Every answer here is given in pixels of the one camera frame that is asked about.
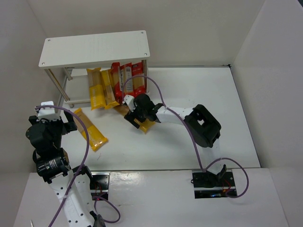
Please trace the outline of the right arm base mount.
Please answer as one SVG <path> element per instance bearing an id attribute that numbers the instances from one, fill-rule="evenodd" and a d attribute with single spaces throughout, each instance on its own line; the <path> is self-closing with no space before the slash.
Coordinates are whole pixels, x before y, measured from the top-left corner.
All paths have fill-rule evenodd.
<path id="1" fill-rule="evenodd" d="M 210 172 L 193 171 L 191 183 L 194 187 L 195 199 L 226 198 L 226 194 L 237 196 L 237 190 L 232 171 L 228 170 L 218 180 Z"/>

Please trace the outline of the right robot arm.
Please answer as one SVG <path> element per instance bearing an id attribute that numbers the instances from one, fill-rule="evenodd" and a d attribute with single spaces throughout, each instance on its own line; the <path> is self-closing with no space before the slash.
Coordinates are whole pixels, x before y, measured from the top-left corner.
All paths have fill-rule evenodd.
<path id="1" fill-rule="evenodd" d="M 221 158 L 218 139 L 222 127 L 203 105 L 177 108 L 165 106 L 162 103 L 154 104 L 146 94 L 140 94 L 137 97 L 126 95 L 123 104 L 129 108 L 124 118 L 136 128 L 146 121 L 183 125 L 189 131 L 194 148 L 202 147 L 209 158 Z"/>

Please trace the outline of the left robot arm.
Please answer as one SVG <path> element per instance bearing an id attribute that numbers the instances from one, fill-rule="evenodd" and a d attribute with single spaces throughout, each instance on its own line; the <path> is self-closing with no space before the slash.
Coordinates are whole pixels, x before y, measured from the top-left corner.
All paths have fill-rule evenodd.
<path id="1" fill-rule="evenodd" d="M 69 112 L 64 114 L 67 122 L 53 108 L 41 108 L 37 115 L 29 117 L 31 127 L 26 137 L 35 149 L 36 171 L 60 202 L 55 216 L 63 211 L 71 227 L 103 227 L 102 216 L 94 211 L 88 168 L 85 165 L 71 168 L 68 154 L 61 147 L 62 136 L 77 130 L 73 116 Z"/>

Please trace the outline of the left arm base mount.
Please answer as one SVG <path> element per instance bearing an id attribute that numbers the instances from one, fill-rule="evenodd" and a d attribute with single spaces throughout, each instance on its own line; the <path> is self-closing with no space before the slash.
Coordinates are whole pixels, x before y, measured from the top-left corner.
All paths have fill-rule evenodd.
<path id="1" fill-rule="evenodd" d="M 109 172 L 92 172 L 89 188 L 93 200 L 96 200 L 95 197 L 108 199 L 109 180 Z"/>

